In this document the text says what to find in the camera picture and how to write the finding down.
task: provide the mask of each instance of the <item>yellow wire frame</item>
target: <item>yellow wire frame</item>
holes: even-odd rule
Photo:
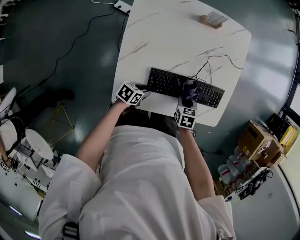
[[[55,121],[55,117],[56,117],[56,115],[58,114],[58,112],[59,112],[59,110],[60,109],[63,109],[63,111],[64,111],[64,113],[65,113],[65,115],[66,115],[66,117],[67,117],[67,120],[68,120],[68,122],[69,122],[69,124],[70,124],[70,126],[71,127],[69,127],[69,126],[66,126],[66,125],[64,125],[64,124],[61,124],[61,123],[59,123],[59,122],[57,122],[57,121]],[[73,130],[74,130],[74,128],[73,128],[73,126],[72,126],[72,124],[71,124],[71,122],[70,122],[70,119],[69,119],[69,117],[68,117],[68,115],[67,115],[67,113],[66,113],[66,110],[65,110],[65,108],[64,108],[64,106],[63,105],[60,105],[45,121],[44,121],[44,123],[42,124],[42,126],[51,118],[53,116],[53,118],[52,118],[52,120],[51,120],[51,122],[50,122],[50,127],[49,127],[49,131],[48,131],[48,133],[47,133],[47,137],[46,137],[46,141],[47,141],[47,139],[48,139],[48,136],[49,136],[49,133],[50,133],[50,130],[51,130],[51,128],[52,128],[52,126],[53,126],[53,123],[56,123],[56,124],[58,124],[58,125],[61,125],[61,126],[63,126],[63,127],[66,127],[66,128],[68,128],[69,130],[67,131],[67,132],[64,132],[63,134],[61,134],[61,135],[59,135],[59,136],[57,136],[57,137],[55,137],[55,138],[53,138],[52,140],[50,140],[51,142],[52,141],[54,141],[54,142],[52,142],[51,143],[51,145],[50,146],[52,146],[53,144],[55,144],[56,142],[58,142],[60,139],[62,139],[63,137],[65,137],[65,136],[67,136],[70,132],[72,132]]]

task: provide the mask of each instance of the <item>gray floor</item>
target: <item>gray floor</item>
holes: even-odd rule
[[[294,36],[286,31],[286,22],[293,20],[293,13],[283,0],[203,2],[227,14],[252,34],[244,70],[221,121],[216,127],[195,127],[200,147],[206,151],[223,149],[229,155],[248,120],[266,120],[273,112],[279,112],[286,100],[297,54]],[[2,34],[7,39],[0,45],[5,81],[1,87],[16,86],[21,90],[28,84],[39,83],[52,73],[55,59],[69,49],[73,39],[85,32],[92,17],[112,11],[111,5],[93,4],[90,0],[18,2]],[[74,101],[64,102],[75,130],[56,144],[61,152],[74,154],[110,104],[123,17],[117,12],[96,19],[89,34],[59,61],[56,74],[22,101],[27,104],[47,88],[63,87],[75,92]],[[33,127],[38,129],[39,122],[51,111],[47,109]],[[224,157],[214,155],[205,158],[214,175],[225,161]]]

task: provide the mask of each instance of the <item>white sleeve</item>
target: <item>white sleeve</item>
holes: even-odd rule
[[[204,198],[198,201],[215,223],[217,232],[223,231],[225,237],[234,237],[233,214],[230,202],[225,202],[223,196]]]
[[[71,181],[81,183],[81,209],[101,186],[98,176],[83,161],[71,155],[63,155],[38,217],[39,234],[43,240],[62,237],[62,229],[67,222]]]

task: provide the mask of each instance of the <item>black keyboard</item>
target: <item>black keyboard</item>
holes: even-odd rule
[[[179,74],[151,68],[147,90],[178,98],[182,92],[182,85],[188,79],[195,81]],[[204,82],[196,82],[198,88],[197,95],[194,96],[195,102],[217,108],[225,91]]]

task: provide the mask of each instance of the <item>white shirt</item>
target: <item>white shirt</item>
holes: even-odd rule
[[[134,126],[115,127],[100,179],[84,162],[64,155],[39,215],[41,238],[62,237],[71,180],[82,184],[82,240],[216,240],[220,230],[235,237],[230,203],[222,196],[197,202],[182,156],[176,138]]]
[[[3,141],[5,151],[11,149],[13,144],[18,140],[17,131],[11,120],[4,119],[0,126],[0,136]]]

